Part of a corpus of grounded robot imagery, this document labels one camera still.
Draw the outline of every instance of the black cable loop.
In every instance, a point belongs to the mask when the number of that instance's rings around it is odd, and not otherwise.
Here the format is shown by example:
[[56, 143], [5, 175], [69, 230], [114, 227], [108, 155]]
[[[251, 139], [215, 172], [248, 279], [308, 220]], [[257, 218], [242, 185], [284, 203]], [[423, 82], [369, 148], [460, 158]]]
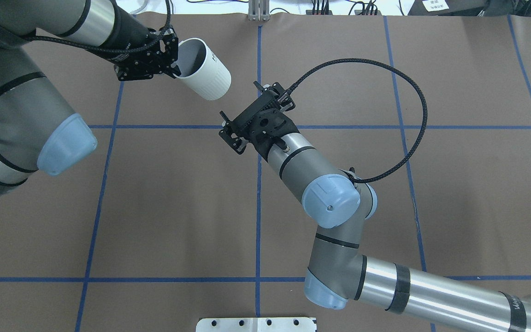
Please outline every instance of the black cable loop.
[[372, 59], [359, 59], [359, 58], [348, 58], [348, 59], [334, 59], [332, 61], [328, 61], [326, 63], [322, 63], [313, 69], [309, 70], [306, 74], [304, 74], [299, 80], [297, 80], [294, 84], [292, 84], [287, 90], [286, 93], [290, 95], [298, 86], [301, 84], [301, 82], [304, 81], [305, 78], [313, 74], [314, 72], [318, 71], [319, 69], [325, 68], [329, 65], [337, 65], [338, 63], [367, 63], [369, 65], [375, 65], [378, 67], [382, 67], [384, 69], [388, 69], [392, 71], [393, 73], [397, 74], [398, 76], [401, 76], [404, 80], [406, 80], [411, 86], [413, 86], [413, 89], [415, 89], [415, 92], [417, 92], [417, 95], [419, 95], [419, 98], [421, 99], [421, 107], [423, 111], [423, 120], [421, 122], [421, 129], [419, 129], [419, 134], [417, 135], [417, 139], [415, 139], [415, 143], [411, 146], [411, 149], [409, 152], [405, 155], [405, 157], [398, 162], [395, 166], [387, 170], [386, 172], [380, 174], [379, 176], [375, 176], [372, 178], [366, 178], [366, 179], [356, 179], [351, 174], [347, 174], [348, 178], [352, 183], [370, 183], [374, 181], [378, 181], [379, 179], [383, 179], [390, 174], [394, 173], [396, 170], [401, 168], [409, 158], [415, 153], [415, 150], [419, 146], [419, 143], [421, 142], [421, 139], [423, 138], [423, 134], [425, 133], [425, 129], [427, 127], [427, 102], [425, 101], [425, 96], [423, 95], [423, 92], [421, 91], [421, 88], [419, 88], [419, 85], [415, 83], [409, 76], [407, 76], [402, 71], [392, 67], [391, 65], [386, 65], [384, 63], [381, 63], [379, 61], [374, 61]]

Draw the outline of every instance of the white cup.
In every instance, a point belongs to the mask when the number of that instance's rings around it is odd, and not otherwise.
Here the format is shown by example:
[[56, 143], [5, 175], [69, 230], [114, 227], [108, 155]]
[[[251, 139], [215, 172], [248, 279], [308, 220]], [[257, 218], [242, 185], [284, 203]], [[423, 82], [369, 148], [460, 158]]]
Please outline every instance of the white cup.
[[182, 74], [176, 77], [207, 101], [224, 96], [230, 87], [230, 72], [204, 40], [180, 42], [177, 65]]

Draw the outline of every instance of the light blue cap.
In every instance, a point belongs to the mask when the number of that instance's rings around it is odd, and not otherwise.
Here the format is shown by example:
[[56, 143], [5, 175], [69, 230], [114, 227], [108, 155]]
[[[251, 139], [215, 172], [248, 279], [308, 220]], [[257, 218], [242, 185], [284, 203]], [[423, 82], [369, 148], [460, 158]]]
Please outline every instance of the light blue cap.
[[360, 206], [360, 193], [354, 184], [339, 174], [314, 179], [304, 190], [304, 212], [323, 228], [345, 223]]
[[366, 183], [366, 187], [370, 189], [370, 193], [372, 194], [372, 209], [370, 210], [370, 213], [368, 213], [368, 215], [366, 216], [364, 220], [369, 219], [376, 212], [376, 209], [378, 208], [378, 196], [376, 196], [376, 192], [374, 191], [374, 188], [371, 187], [368, 183]]
[[304, 278], [304, 295], [312, 303], [327, 309], [341, 310], [348, 303], [348, 299], [338, 296], [337, 293], [323, 285], [310, 273], [309, 269], [306, 270], [306, 278]]
[[87, 157], [97, 147], [97, 139], [77, 113], [69, 116], [53, 131], [38, 155], [36, 165], [57, 176]]

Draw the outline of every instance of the white mounting bracket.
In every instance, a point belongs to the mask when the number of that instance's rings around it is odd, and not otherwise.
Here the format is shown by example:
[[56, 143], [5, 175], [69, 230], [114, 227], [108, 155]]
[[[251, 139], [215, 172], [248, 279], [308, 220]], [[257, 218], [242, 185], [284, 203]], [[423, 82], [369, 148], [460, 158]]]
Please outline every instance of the white mounting bracket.
[[269, 21], [270, 0], [249, 0], [249, 21]]
[[317, 332], [312, 317], [201, 319], [196, 332]]

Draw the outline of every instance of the label sticker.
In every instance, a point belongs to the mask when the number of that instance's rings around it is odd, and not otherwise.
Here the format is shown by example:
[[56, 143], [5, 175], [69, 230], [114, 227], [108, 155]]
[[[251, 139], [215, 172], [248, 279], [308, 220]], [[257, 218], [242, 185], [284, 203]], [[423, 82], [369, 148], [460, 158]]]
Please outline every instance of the label sticker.
[[449, 9], [445, 0], [423, 0], [423, 6], [428, 12], [443, 11]]

